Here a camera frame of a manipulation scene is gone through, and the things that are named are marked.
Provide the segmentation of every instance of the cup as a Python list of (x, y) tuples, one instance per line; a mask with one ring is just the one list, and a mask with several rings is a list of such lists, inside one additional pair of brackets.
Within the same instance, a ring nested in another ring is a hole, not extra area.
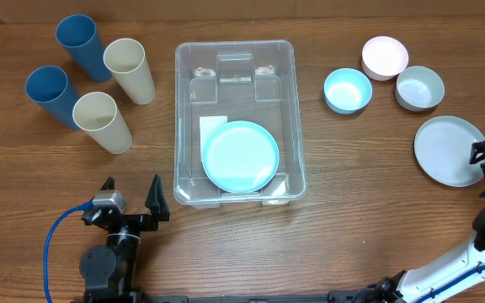
[(325, 100), (339, 114), (353, 114), (371, 100), (370, 79), (353, 68), (340, 68), (328, 75), (324, 84)]
[(431, 109), (445, 96), (445, 85), (439, 75), (424, 66), (405, 69), (396, 80), (396, 100), (405, 109)]
[(104, 64), (135, 104), (149, 104), (157, 95), (145, 50), (140, 42), (122, 38), (104, 51)]
[(114, 99), (92, 92), (81, 97), (72, 111), (74, 122), (108, 152), (121, 154), (132, 146), (132, 135)]
[(402, 72), (408, 63), (408, 50), (400, 41), (391, 37), (372, 38), (362, 49), (362, 69), (374, 80), (392, 79)]
[(64, 18), (57, 25), (56, 38), (94, 81), (104, 82), (111, 78), (102, 60), (104, 47), (99, 32), (89, 16), (75, 14)]
[(25, 93), (60, 122), (73, 130), (79, 129), (72, 118), (72, 109), (80, 95), (61, 68), (43, 66), (31, 72), (25, 82)]

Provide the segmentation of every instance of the light blue plate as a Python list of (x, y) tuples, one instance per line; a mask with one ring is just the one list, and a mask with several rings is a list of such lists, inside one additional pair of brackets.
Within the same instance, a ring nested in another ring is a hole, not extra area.
[(339, 114), (353, 114), (371, 99), (371, 82), (353, 68), (340, 68), (328, 75), (324, 85), (327, 105)]
[(207, 177), (231, 193), (261, 189), (273, 178), (279, 163), (274, 137), (262, 126), (247, 121), (219, 126), (203, 148)]

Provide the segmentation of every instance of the storage box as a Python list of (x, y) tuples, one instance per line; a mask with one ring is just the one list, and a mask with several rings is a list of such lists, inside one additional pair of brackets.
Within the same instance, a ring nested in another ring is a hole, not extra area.
[[(228, 193), (207, 178), (200, 118), (210, 116), (257, 123), (278, 143), (280, 165), (259, 191)], [(173, 194), (179, 203), (197, 208), (248, 201), (284, 205), (306, 192), (295, 57), (288, 41), (180, 45), (175, 51), (175, 119)]]

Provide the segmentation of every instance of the wooden tabletop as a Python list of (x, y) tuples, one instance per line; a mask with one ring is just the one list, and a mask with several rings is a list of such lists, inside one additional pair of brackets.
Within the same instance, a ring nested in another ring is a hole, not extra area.
[[(0, 303), (45, 302), (41, 256), (54, 220), (97, 192), (108, 176), (129, 201), (143, 203), (157, 173), (172, 212), (158, 232), (144, 233), (135, 284), (149, 295), (287, 295), (355, 290), (385, 275), (418, 268), (463, 241), (485, 205), (483, 182), (449, 188), (427, 177), (413, 155), (425, 122), (449, 114), (485, 135), (485, 17), (284, 19), (99, 24), (107, 45), (138, 39), (157, 86), (156, 100), (134, 105), (112, 79), (95, 83), (55, 39), (55, 24), (0, 25)], [(433, 112), (410, 113), (395, 101), (393, 82), (372, 82), (361, 115), (326, 106), (325, 77), (360, 68), (364, 43), (398, 38), (410, 65), (445, 82)], [(173, 197), (174, 53), (185, 41), (286, 39), (295, 48), (309, 188), (281, 207), (257, 203), (196, 210)], [(37, 67), (62, 67), (80, 94), (116, 99), (134, 146), (113, 156), (80, 131), (60, 125), (27, 98)], [(71, 215), (51, 241), (51, 294), (79, 298), (82, 253), (106, 233)], [(485, 283), (454, 302), (485, 301)]]

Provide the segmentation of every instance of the pink bowl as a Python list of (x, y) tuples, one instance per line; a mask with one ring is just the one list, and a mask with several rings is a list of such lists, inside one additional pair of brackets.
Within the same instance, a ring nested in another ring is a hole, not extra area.
[(408, 66), (409, 54), (403, 44), (391, 37), (379, 36), (366, 42), (362, 49), (362, 69), (368, 77), (384, 81)]

